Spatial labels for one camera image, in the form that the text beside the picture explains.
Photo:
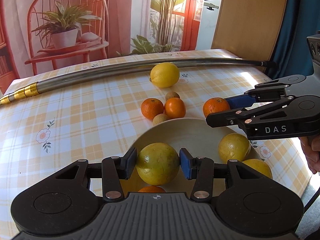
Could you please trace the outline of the person's right hand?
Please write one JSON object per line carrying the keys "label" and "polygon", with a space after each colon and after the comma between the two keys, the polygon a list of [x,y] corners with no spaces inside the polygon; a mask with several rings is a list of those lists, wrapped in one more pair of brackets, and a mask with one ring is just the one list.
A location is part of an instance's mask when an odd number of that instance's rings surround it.
{"label": "person's right hand", "polygon": [[308,141],[307,137],[300,137],[300,144],[303,153],[306,157],[308,167],[313,174],[320,172],[320,138],[319,135],[313,138],[312,142]]}

